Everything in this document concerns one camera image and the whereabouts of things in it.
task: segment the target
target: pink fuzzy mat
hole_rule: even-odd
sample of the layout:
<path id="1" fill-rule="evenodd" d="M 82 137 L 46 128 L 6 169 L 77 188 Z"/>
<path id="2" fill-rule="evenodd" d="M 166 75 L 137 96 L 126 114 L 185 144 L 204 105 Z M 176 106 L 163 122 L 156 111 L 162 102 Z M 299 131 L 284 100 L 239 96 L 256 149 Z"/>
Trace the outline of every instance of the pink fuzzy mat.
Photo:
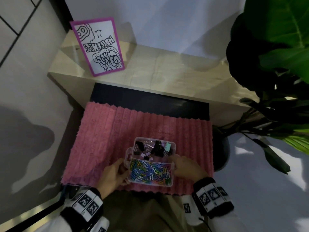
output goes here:
<path id="1" fill-rule="evenodd" d="M 125 157 L 136 137 L 176 143 L 176 153 L 196 160 L 210 176 L 214 173 L 210 121 L 168 117 L 122 107 L 88 102 L 71 150 L 63 184 L 95 186 L 103 169 Z M 172 187 L 131 183 L 119 190 L 188 195 L 192 183 L 174 178 Z"/>

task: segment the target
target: drawing card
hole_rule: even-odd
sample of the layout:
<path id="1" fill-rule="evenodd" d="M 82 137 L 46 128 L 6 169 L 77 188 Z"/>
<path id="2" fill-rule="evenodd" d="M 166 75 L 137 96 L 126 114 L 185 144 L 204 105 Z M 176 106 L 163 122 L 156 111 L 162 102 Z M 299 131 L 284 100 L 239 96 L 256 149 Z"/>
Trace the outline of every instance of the drawing card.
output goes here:
<path id="1" fill-rule="evenodd" d="M 114 18 L 72 21 L 93 76 L 124 70 Z"/>

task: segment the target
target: black and white wrist strap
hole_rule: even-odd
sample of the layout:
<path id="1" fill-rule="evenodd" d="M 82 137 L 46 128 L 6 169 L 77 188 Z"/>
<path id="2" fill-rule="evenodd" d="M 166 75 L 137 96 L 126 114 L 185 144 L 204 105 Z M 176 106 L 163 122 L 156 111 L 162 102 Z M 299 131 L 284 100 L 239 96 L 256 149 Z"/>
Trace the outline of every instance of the black and white wrist strap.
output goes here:
<path id="1" fill-rule="evenodd" d="M 212 219 L 234 209 L 228 194 L 213 178 L 201 179 L 193 187 L 192 198 L 201 215 L 208 215 Z"/>
<path id="2" fill-rule="evenodd" d="M 72 232 L 80 232 L 82 229 L 105 232 L 109 226 L 109 221 L 102 217 L 103 201 L 95 188 L 78 192 L 60 215 L 70 225 Z"/>

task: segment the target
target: hand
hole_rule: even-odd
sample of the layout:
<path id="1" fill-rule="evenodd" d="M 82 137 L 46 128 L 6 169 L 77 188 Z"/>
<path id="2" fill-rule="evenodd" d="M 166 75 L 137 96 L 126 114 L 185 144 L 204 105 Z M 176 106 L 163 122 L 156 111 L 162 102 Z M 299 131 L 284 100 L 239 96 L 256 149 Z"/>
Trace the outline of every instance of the hand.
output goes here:
<path id="1" fill-rule="evenodd" d="M 111 194 L 115 189 L 118 188 L 118 186 L 127 185 L 129 183 L 126 181 L 126 178 L 129 176 L 130 171 L 123 171 L 121 168 L 122 163 L 123 158 L 120 158 L 115 163 L 107 166 L 104 169 L 101 178 L 96 185 L 96 188 L 100 192 L 102 199 Z"/>
<path id="2" fill-rule="evenodd" d="M 174 175 L 176 177 L 189 179 L 194 182 L 208 177 L 207 172 L 198 163 L 186 156 L 170 156 L 169 159 L 175 163 L 176 169 L 174 170 Z"/>

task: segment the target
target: plant pot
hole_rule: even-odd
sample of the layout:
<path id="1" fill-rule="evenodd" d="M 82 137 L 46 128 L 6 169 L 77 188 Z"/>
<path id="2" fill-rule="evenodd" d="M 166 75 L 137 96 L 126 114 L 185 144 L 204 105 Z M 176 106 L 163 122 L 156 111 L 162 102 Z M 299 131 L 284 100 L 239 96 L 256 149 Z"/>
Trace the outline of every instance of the plant pot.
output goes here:
<path id="1" fill-rule="evenodd" d="M 221 131 L 213 126 L 214 171 L 223 169 L 230 158 L 230 144 L 227 137 L 222 138 Z"/>

